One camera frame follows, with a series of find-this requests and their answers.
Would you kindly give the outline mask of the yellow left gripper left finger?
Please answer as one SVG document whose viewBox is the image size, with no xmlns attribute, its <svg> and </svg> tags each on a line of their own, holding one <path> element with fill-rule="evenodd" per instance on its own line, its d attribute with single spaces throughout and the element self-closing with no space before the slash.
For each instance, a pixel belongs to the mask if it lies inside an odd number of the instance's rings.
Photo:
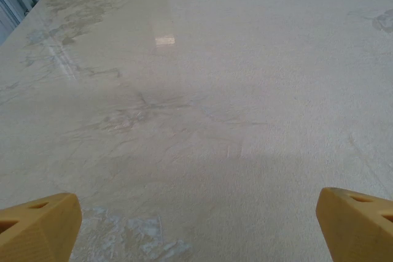
<svg viewBox="0 0 393 262">
<path fill-rule="evenodd" d="M 68 261 L 81 223 L 73 193 L 1 209 L 1 261 Z"/>
</svg>

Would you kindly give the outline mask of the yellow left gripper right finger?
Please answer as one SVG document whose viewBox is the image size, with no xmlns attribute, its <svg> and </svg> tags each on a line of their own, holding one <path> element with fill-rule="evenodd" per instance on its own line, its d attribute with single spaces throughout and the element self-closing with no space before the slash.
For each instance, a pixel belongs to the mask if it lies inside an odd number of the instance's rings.
<svg viewBox="0 0 393 262">
<path fill-rule="evenodd" d="M 325 187 L 316 217 L 333 261 L 392 261 L 392 201 Z"/>
</svg>

